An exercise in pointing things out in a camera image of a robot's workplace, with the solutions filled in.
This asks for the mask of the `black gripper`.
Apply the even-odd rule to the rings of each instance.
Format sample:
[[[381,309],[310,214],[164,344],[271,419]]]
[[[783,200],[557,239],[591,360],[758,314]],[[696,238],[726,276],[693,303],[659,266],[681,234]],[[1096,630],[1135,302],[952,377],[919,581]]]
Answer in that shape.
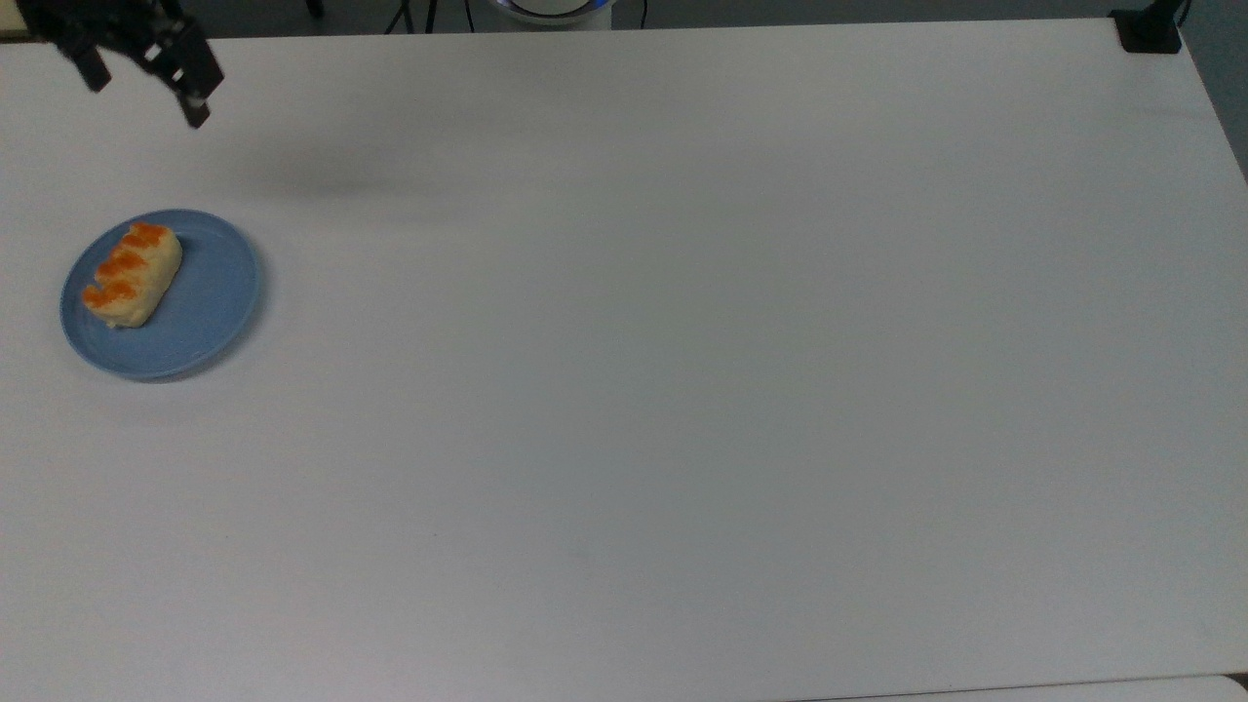
[[[27,32],[57,46],[90,92],[111,74],[99,49],[141,59],[144,70],[173,92],[193,130],[210,117],[207,99],[223,81],[203,27],[178,1],[17,1]]]

